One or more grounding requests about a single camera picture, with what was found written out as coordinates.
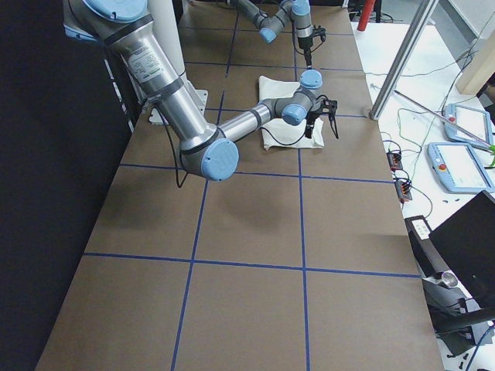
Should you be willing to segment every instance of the metal rod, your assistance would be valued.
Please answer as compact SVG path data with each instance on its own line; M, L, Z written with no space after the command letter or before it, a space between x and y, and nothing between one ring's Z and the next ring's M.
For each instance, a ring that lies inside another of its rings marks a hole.
M421 36L423 29L428 23L428 20L435 10L438 2L439 0L423 0L423 3L421 3L418 7L416 14L411 21L408 32L404 37L404 41L402 42L397 56L392 63L392 67L388 72L387 78L380 89L380 93L374 102L373 108L371 108L369 116L372 120L378 120L381 116L381 113L388 102L388 98L392 94L392 90L395 89L397 81L401 76L406 63L408 62L409 57L411 56L412 51L414 50L416 43L418 42L419 37Z
M456 317L449 317L433 324L437 332L451 332L460 330L476 323L493 321L495 319L495 308L483 308Z
M438 118L440 121L443 121L443 122L444 122L444 123L446 123L446 124L452 125L454 128L456 128L457 130L461 131L462 133L464 133L465 135L467 135L468 137L470 137L470 138L471 138L471 139L473 139L474 141L478 141L479 143L482 143L483 145L485 145L485 146L486 146L486 150L487 150L488 152L490 152L490 153L491 153L491 150L489 150L490 143L488 143L487 141L483 140L482 138L477 137L477 136L476 136L475 134L473 134L471 131L467 131L465 128L460 127L458 124L456 124L455 122L452 122L452 121L450 121L449 119L447 119L447 118L443 117L441 114L437 114L436 112L434 112L434 111L432 111L432 110L430 110L430 109L426 108L426 107L425 107L425 106L423 106L422 104L420 104L420 103L418 103L417 101L415 101L415 100L411 99L411 98L410 98L410 97L408 97L407 95L404 95L404 94L403 94L403 93L401 93L400 91L398 91L398 90L394 90L394 92L395 92L397 95L399 95L399 96L401 96L401 97L403 97L403 98L405 98L405 99L409 100L410 102L412 102L412 103L416 104L416 105L417 105L418 107L420 107L421 109L423 109L423 110L427 111L428 113L432 114L433 116L435 116L436 118Z

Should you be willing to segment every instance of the folded cloth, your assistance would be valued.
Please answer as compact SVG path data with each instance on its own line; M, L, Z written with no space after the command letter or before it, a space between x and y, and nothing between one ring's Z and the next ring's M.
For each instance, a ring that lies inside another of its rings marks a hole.
M260 100L268 98L290 98L298 87L299 83L287 83L260 76ZM303 137L298 141L306 129L306 120L303 120L297 126L292 126L281 118L275 118L263 125L263 128L268 129L271 135L273 135L272 137L266 130L261 130L263 134L263 147L266 150L274 146L293 148L323 148L325 146L322 137L323 121L320 118L317 118L315 121L311 139ZM291 145L281 145L277 141Z

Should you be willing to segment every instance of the blue tape line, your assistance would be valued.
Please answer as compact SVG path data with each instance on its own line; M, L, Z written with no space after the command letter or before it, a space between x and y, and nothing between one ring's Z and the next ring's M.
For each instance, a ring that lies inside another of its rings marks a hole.
M160 261L173 261L179 263L190 263L190 259L181 259L178 257L150 257L142 255L128 255L128 254L112 254L112 253L84 253L86 257L116 257L122 259L136 259L136 260L160 260Z
M174 371L174 369L176 368L177 354L179 351L179 344L180 344L180 336L181 336L182 330L183 330L184 315L186 313L186 305L187 305L187 297L189 296L189 286L191 284L191 277L193 276L194 257L196 256L198 239L200 238L201 222L203 220L203 211L204 211L204 204L205 204L205 201L207 199L207 191L208 191L208 181L206 180L204 183L203 198L201 199L200 214L198 216L198 224L196 227L196 236L194 237L193 252L191 253L191 261L189 263L189 272L187 274L187 282L186 282L186 290L184 291L183 306L180 310L180 320L179 320L179 327L177 328L176 344L175 344L174 350L173 350L172 365L170 366L171 371Z
M218 110L219 116L220 116L221 112L223 112L223 111L232 111L232 110ZM175 170L175 168L170 167L170 166L137 165L137 164L127 164L127 163L122 163L121 166L133 167L133 168L155 168L155 169L160 169L160 170ZM234 174L256 175L256 176L274 176L274 177L282 177L282 178L298 178L299 177L299 175L272 174L269 172L235 172ZM301 175L301 178L303 178L303 179L317 179L317 180L335 180L335 181L341 181L341 182L394 184L394 182L391 180L338 178L335 176Z
M287 265L271 265L271 264L256 264L256 263L238 263L234 261L215 261L215 260L194 260L195 264L223 265L230 267L249 267L249 268L264 268L277 269L283 271L302 271L301 267L290 267Z
M235 17L235 26L234 26L234 32L232 32L232 42L230 43L229 59L227 61L227 69L225 70L225 77L229 76L230 62L232 61L232 53L234 51L234 40L235 40L235 34L237 32L238 22L239 22L239 13L237 13Z
M222 29L214 27L192 27L192 26L178 26L177 29L205 29L210 31L234 31L234 29Z
M336 114L335 117L355 117L355 118L368 118L363 114Z
M354 178L337 178L333 176L313 176L313 175L303 175L304 179L318 179L318 180L339 180L342 182L364 182L364 183L383 183L383 184L394 184L391 180L376 180L376 179L354 179Z
M175 263L191 263L194 264L211 264L211 265L225 265L231 267L251 267L251 268L264 268L274 270L285 271L310 271L319 273L334 273L334 274L357 274L363 276L382 276L382 277L401 277L401 278L421 278L416 274L402 274L402 273L389 273L389 272L372 272L372 271L350 271L343 269L329 269L329 268L317 268L317 267L292 267L289 265L272 265L272 264L256 264L256 263L240 263L233 261L219 261L219 260L191 260L183 259L179 257L155 257L147 255L131 255L131 254L113 254L113 253L84 253L87 257L109 257L109 258L121 258L121 259L136 259L136 260L159 260L170 261Z
M295 45L295 32L294 32L294 24L291 24L292 27L292 45ZM297 78L297 54L295 53L295 48L292 48L292 55L294 56L294 81L298 81Z
M304 232L304 199L302 194L302 159L301 149L297 150L299 167L299 215L301 217L301 255L302 255L302 291L304 300L304 330L306 341L306 371L311 370L311 352L309 348L309 309L308 309L308 282L306 275L306 237Z
M421 278L421 276L419 274L369 272L369 271L347 271L347 270L341 270L341 269L326 269L326 268L306 268L306 271L308 271L308 272L320 272L320 273L354 274L354 275L360 275L360 276Z
M186 62L184 64L203 64L207 66L226 66L227 63L218 63L218 62Z
M225 90L222 90L222 98L220 98L220 106L218 107L217 126L220 124L220 117L222 116L222 107L224 106Z
M232 108L222 108L222 111L226 111L226 112L247 112L246 110L235 110L235 109L232 109Z
M245 64L245 63L218 63L218 62L184 62L185 64L200 64L200 65L211 65L211 66L235 66L235 67L262 67L262 68L286 68L286 69L292 69L296 68L297 70L306 70L305 67L297 67L297 66L268 66L265 64ZM364 70L355 70L355 69L350 69L350 68L329 68L329 67L318 67L318 70L323 70L323 71L341 71L341 72L364 72Z
M223 29L223 28L210 28L210 27L192 27L192 26L178 26L178 29L202 29L202 30L212 30L212 31L234 31L233 29ZM237 31L243 32L258 32L256 29L237 29ZM291 31L281 31L280 33L292 33ZM327 35L331 36L354 36L353 33L338 33L338 32L326 32Z
M268 174L264 172L235 172L238 175L258 175L258 176L278 176L282 178L298 178L299 175L290 175L290 174Z
M256 32L256 33L259 32L257 29L239 29L238 31L242 31L242 32ZM280 33L291 33L291 32L290 31L281 31Z

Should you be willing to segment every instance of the black wall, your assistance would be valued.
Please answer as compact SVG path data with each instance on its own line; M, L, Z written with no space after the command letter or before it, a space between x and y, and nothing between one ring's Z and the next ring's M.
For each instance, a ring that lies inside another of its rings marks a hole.
M0 11L0 370L34 369L129 138L62 2Z

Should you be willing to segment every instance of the black monitor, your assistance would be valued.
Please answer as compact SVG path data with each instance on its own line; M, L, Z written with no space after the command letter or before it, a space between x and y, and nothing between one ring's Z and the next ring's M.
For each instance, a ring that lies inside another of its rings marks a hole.
M486 191L430 233L449 265L481 308L495 307L495 199Z

